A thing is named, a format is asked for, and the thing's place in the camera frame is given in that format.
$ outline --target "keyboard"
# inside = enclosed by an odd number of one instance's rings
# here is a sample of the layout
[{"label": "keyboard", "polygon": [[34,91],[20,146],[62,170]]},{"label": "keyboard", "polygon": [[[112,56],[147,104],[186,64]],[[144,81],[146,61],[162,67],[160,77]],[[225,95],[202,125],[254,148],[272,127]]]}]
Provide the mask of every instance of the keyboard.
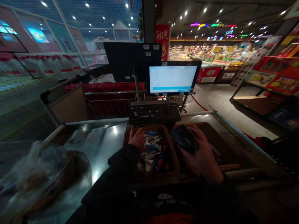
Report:
[{"label": "keyboard", "polygon": [[181,116],[175,103],[131,105],[129,124],[158,124],[180,121]]}]

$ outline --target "pos keyboard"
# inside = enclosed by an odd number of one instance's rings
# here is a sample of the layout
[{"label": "pos keyboard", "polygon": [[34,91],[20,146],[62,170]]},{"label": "pos keyboard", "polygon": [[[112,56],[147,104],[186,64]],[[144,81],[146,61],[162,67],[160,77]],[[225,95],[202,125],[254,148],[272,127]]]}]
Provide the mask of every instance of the pos keyboard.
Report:
[{"label": "pos keyboard", "polygon": [[144,101],[134,105],[132,102],[129,124],[157,124],[180,121],[181,116],[173,100]]}]

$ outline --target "black jacket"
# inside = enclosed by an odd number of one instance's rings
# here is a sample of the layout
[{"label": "black jacket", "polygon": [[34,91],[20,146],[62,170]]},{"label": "black jacket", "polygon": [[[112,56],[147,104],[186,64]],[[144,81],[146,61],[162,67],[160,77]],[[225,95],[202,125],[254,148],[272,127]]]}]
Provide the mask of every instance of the black jacket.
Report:
[{"label": "black jacket", "polygon": [[226,175],[219,186],[201,177],[196,182],[128,193],[139,155],[131,144],[116,152],[67,223],[138,223],[169,213],[193,214],[195,223],[259,223]]}]

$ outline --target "computer monitor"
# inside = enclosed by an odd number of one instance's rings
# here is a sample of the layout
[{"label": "computer monitor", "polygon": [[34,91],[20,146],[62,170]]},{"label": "computer monitor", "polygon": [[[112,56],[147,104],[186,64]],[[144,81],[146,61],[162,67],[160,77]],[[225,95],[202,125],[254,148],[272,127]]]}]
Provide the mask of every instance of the computer monitor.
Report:
[{"label": "computer monitor", "polygon": [[201,61],[147,63],[148,95],[191,95],[201,65]]},{"label": "computer monitor", "polygon": [[135,68],[139,82],[146,82],[146,62],[160,62],[162,44],[104,42],[112,75],[116,82],[134,82],[131,62],[139,62]]}]

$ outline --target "hand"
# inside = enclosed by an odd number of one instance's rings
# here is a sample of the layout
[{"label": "hand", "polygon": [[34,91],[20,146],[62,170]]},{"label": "hand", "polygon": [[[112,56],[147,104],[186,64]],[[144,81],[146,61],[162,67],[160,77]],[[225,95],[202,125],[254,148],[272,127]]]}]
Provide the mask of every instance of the hand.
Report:
[{"label": "hand", "polygon": [[145,143],[145,139],[143,138],[144,131],[141,131],[142,128],[139,128],[138,131],[133,136],[133,129],[130,131],[130,139],[128,144],[132,144],[136,146],[140,152],[140,154],[143,152],[143,145]]},{"label": "hand", "polygon": [[203,175],[209,184],[221,184],[224,178],[223,173],[218,168],[213,151],[205,134],[195,125],[189,129],[195,135],[199,149],[194,152],[194,155],[181,149],[182,153],[194,164],[195,168]]}]

